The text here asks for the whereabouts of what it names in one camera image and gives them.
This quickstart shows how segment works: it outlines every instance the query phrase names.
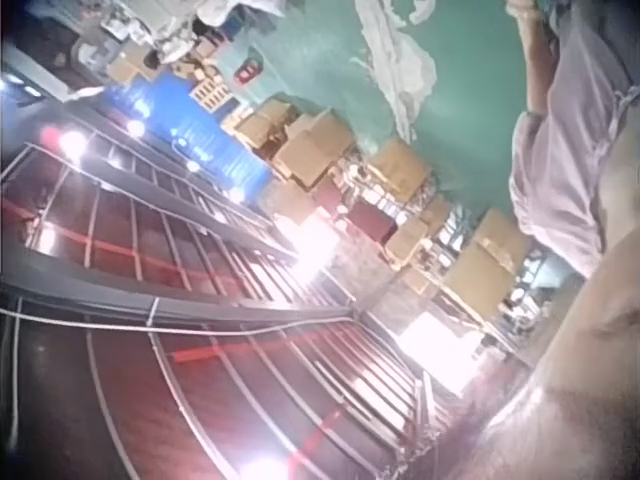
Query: blue tarp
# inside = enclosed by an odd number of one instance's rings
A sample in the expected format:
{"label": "blue tarp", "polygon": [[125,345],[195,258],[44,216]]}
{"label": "blue tarp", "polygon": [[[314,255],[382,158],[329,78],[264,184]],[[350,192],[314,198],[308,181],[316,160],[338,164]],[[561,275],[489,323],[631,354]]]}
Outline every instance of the blue tarp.
{"label": "blue tarp", "polygon": [[209,114],[189,96],[192,88],[192,82],[165,72],[153,83],[137,77],[128,88],[113,88],[105,94],[112,106],[144,120],[149,132],[198,162],[222,188],[239,187],[247,201],[255,201],[269,183],[271,171],[219,126],[237,101]]}

